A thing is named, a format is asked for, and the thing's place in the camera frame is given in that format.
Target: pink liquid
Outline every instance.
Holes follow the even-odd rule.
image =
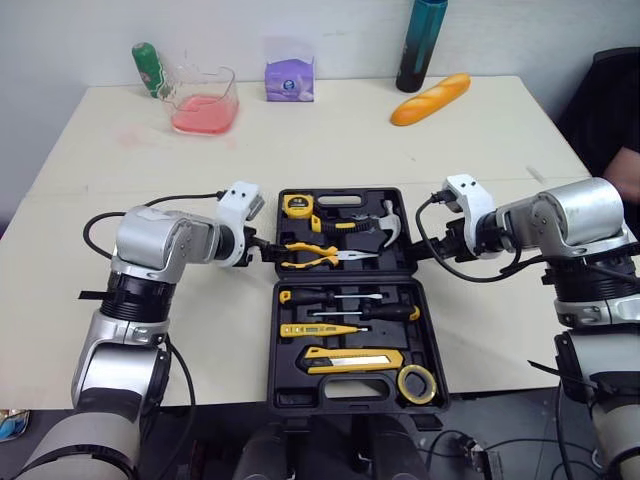
[[[188,133],[224,133],[231,127],[238,110],[235,98],[212,95],[187,97],[171,117],[176,130]]]

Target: toolbox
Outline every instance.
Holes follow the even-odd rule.
[[[399,227],[385,248],[393,230],[382,229],[389,228],[390,218],[381,219],[391,212]],[[405,413],[417,418],[447,408],[427,300],[412,278],[417,262],[406,253],[411,239],[400,191],[284,190],[277,215],[276,243],[296,247],[289,247],[287,262],[276,262],[270,409],[288,417]],[[331,252],[310,246],[356,251],[362,258],[336,255],[329,261]],[[356,313],[331,315],[336,312]]]

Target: white table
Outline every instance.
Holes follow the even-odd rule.
[[[497,204],[588,176],[516,77],[474,78],[453,104],[403,128],[388,122],[404,98],[391,80],[319,81],[313,104],[267,103],[258,83],[238,90],[233,129],[213,138],[173,132],[162,104],[140,87],[87,90],[0,241],[0,406],[70,406],[71,377],[98,307],[76,298],[82,289],[104,289],[109,273],[108,262],[81,238],[86,220],[99,212],[243,179],[262,186],[266,206],[253,225],[273,239],[283,188],[397,186],[411,218],[451,174],[474,175]],[[212,216],[215,202],[171,208]],[[442,233],[452,218],[434,207],[425,214],[429,233]],[[96,226],[96,242],[110,249],[115,227]],[[506,260],[459,267],[489,275]],[[561,330],[553,288],[539,280],[542,269],[476,285],[445,278],[433,261],[421,263],[416,277],[452,392],[555,384],[526,362],[553,364],[553,336]],[[276,280],[273,265],[258,261],[244,269],[187,268],[173,301],[171,335],[189,363],[199,403],[265,399]],[[186,401],[183,376],[174,372],[165,404]]]

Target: tape measure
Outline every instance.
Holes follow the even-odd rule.
[[[402,396],[416,405],[429,403],[436,396],[436,380],[431,372],[421,365],[407,365],[398,372],[397,381]]]
[[[313,195],[285,195],[282,209],[289,218],[311,218],[313,214]]]

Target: cable connector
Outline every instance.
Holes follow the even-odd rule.
[[[451,190],[440,190],[431,194],[431,199],[434,203],[451,203],[455,202],[457,197]]]
[[[485,450],[475,438],[461,435],[456,439],[471,468],[482,473],[484,480],[503,480],[502,462],[498,452]]]

